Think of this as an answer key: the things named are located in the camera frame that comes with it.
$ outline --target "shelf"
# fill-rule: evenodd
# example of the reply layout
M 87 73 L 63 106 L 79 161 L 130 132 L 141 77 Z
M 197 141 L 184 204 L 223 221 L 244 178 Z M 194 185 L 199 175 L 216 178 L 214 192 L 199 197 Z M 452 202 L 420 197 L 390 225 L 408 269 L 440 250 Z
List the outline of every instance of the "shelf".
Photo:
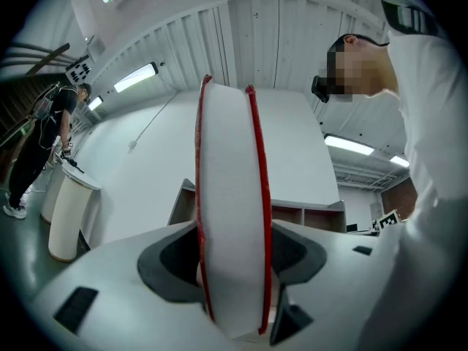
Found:
M 293 224 L 301 224 L 302 209 L 281 207 L 279 205 L 271 206 L 271 218 L 280 219 L 282 221 L 292 222 Z
M 195 218 L 195 185 L 185 178 L 167 224 L 192 221 Z M 271 218 L 338 233 L 346 231 L 342 201 L 326 205 L 271 199 Z
M 344 232 L 344 212 L 306 209 L 304 225 L 315 229 Z

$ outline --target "black shirt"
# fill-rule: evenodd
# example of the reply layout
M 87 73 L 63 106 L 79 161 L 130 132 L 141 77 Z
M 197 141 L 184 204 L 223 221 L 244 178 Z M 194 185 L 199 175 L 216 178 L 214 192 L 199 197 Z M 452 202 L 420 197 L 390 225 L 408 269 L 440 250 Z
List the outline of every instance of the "black shirt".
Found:
M 72 114 L 78 103 L 78 96 L 72 89 L 61 90 L 56 98 L 53 100 L 52 107 L 50 108 L 50 118 L 44 121 L 37 122 L 42 130 L 41 145 L 48 148 L 53 145 L 57 135 L 60 134 L 61 117 L 64 114 L 64 110 Z

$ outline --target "man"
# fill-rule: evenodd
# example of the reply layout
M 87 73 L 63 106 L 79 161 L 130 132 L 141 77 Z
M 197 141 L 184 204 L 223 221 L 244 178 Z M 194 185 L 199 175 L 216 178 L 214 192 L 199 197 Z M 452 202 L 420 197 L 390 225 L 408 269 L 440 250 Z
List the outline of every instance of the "man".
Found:
M 454 176 L 463 171 L 455 162 L 466 152 L 461 142 L 458 153 L 447 148 L 449 142 L 459 142 L 450 131 L 466 125 L 468 77 L 446 39 L 391 32 L 389 37 L 390 43 L 378 45 L 363 35 L 342 35 L 328 51 L 327 82 L 334 83 L 335 92 L 366 97 L 388 93 L 399 100 L 417 208 L 432 204 L 438 192 L 464 192 Z M 446 162 L 439 162 L 444 152 Z
M 5 194 L 8 201 L 3 207 L 8 216 L 17 219 L 26 217 L 21 197 L 41 173 L 57 135 L 60 135 L 64 155 L 70 155 L 67 142 L 70 115 L 77 103 L 88 102 L 90 96 L 91 86 L 87 83 L 67 86 L 60 90 L 53 100 L 48 118 L 34 122 L 34 130 L 24 144 L 10 174 L 10 193 Z

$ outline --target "red stripe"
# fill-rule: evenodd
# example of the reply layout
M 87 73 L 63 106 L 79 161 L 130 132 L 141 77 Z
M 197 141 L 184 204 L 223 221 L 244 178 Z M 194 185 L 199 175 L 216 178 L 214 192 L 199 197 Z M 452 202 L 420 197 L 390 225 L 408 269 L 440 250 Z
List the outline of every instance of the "red stripe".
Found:
M 247 86 L 246 93 L 249 95 L 250 108 L 252 109 L 255 142 L 257 143 L 258 166 L 260 169 L 260 186 L 262 189 L 263 235 L 265 238 L 265 291 L 263 293 L 262 325 L 260 329 L 258 329 L 258 333 L 264 334 L 268 326 L 268 314 L 270 312 L 271 302 L 271 199 L 262 127 L 260 126 L 260 117 L 258 116 L 254 86 Z
M 200 270 L 202 273 L 203 289 L 205 291 L 206 306 L 211 319 L 214 321 L 213 309 L 211 308 L 210 292 L 208 290 L 208 281 L 205 271 L 205 233 L 200 210 L 200 148 L 202 143 L 202 115 L 203 115 L 203 95 L 205 86 L 211 80 L 210 75 L 205 75 L 200 89 L 200 98 L 198 99 L 197 123 L 195 125 L 195 205 L 197 210 L 197 234 L 198 246 L 200 249 Z

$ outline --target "white cylindrical object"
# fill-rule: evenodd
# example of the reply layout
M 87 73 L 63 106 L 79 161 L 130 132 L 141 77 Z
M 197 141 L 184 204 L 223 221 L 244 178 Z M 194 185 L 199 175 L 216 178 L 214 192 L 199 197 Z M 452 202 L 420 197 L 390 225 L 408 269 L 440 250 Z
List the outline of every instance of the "white cylindrical object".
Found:
M 61 168 L 61 162 L 57 160 L 50 175 L 49 184 L 45 193 L 44 203 L 41 209 L 41 218 L 48 224 L 52 222 L 53 209 L 55 208 L 60 187 L 64 181 L 65 173 Z
M 57 260 L 69 262 L 76 257 L 78 233 L 91 191 L 65 176 L 53 210 L 49 235 L 49 252 Z

